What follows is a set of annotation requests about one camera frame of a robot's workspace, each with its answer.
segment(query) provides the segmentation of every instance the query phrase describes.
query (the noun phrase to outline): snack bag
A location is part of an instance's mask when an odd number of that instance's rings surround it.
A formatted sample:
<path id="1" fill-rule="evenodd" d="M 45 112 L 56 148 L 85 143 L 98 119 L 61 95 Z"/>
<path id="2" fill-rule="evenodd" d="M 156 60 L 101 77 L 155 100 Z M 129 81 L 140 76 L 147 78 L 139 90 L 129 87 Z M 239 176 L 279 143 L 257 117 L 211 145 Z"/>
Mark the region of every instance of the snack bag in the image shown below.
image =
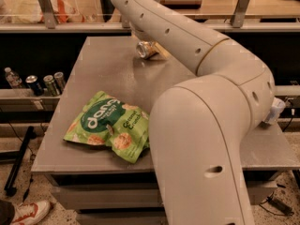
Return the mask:
<path id="1" fill-rule="evenodd" d="M 60 23 L 84 23 L 84 16 L 64 0 L 51 0 L 53 12 Z M 38 0 L 15 0 L 11 10 L 12 23 L 43 23 Z"/>
<path id="2" fill-rule="evenodd" d="M 110 146 L 124 160 L 135 163 L 149 147 L 148 114 L 97 92 L 70 125 L 64 140 Z"/>

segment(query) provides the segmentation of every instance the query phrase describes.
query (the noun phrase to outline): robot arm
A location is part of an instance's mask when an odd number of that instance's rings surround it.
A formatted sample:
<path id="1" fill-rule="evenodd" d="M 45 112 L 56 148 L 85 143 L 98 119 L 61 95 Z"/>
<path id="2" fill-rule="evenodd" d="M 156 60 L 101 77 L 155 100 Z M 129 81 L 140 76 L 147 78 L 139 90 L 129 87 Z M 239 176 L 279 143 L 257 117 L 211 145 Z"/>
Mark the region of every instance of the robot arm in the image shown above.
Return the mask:
<path id="1" fill-rule="evenodd" d="M 269 113 L 269 68 L 229 37 L 154 0 L 112 0 L 138 31 L 199 78 L 150 114 L 151 154 L 170 225 L 254 224 L 239 146 Z"/>

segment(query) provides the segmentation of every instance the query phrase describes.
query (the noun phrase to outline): table surface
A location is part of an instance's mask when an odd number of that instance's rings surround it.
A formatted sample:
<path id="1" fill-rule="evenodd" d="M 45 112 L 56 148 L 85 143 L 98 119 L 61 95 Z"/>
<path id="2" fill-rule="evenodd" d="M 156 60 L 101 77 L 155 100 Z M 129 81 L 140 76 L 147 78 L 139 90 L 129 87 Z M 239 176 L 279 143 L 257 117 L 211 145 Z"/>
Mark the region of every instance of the table surface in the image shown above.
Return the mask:
<path id="1" fill-rule="evenodd" d="M 52 121 L 38 150 L 33 173 L 136 173 L 153 171 L 149 150 L 129 164 L 109 148 L 105 150 L 63 140 L 68 127 L 87 101 L 105 91 L 150 113 L 165 90 L 194 78 L 170 55 L 151 60 L 138 57 L 134 37 L 88 37 L 67 81 Z M 278 125 L 257 127 L 241 144 L 244 169 L 286 170 L 300 163 Z"/>

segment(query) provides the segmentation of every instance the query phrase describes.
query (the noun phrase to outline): can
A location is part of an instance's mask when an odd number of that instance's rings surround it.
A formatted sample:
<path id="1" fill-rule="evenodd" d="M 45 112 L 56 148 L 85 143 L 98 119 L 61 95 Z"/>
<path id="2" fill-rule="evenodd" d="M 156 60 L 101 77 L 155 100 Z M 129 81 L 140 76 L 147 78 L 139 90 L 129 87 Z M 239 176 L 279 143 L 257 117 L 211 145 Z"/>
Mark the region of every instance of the can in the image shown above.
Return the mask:
<path id="1" fill-rule="evenodd" d="M 54 78 L 56 80 L 57 85 L 59 86 L 60 91 L 63 93 L 65 86 L 66 86 L 64 73 L 61 71 L 58 71 L 54 74 Z"/>
<path id="2" fill-rule="evenodd" d="M 55 79 L 54 79 L 53 75 L 45 76 L 44 83 L 45 83 L 50 95 L 52 95 L 54 97 L 60 95 L 59 89 L 55 83 Z"/>
<path id="3" fill-rule="evenodd" d="M 38 81 L 38 77 L 36 75 L 30 75 L 26 78 L 26 83 L 31 88 L 36 96 L 41 96 L 44 94 L 44 89 Z"/>
<path id="4" fill-rule="evenodd" d="M 151 41 L 140 41 L 136 47 L 136 50 L 142 59 L 148 59 L 149 57 L 158 53 L 154 49 L 154 42 Z"/>

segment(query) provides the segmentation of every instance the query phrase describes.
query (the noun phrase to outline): sneaker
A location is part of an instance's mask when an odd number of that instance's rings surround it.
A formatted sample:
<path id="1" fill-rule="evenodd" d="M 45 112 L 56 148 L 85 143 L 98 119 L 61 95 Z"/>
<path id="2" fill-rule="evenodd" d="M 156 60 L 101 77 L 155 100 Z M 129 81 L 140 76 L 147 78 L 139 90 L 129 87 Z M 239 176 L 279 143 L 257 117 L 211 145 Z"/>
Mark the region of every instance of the sneaker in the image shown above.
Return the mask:
<path id="1" fill-rule="evenodd" d="M 11 225 L 34 225 L 44 219 L 51 209 L 49 201 L 33 202 L 15 206 L 15 217 Z"/>

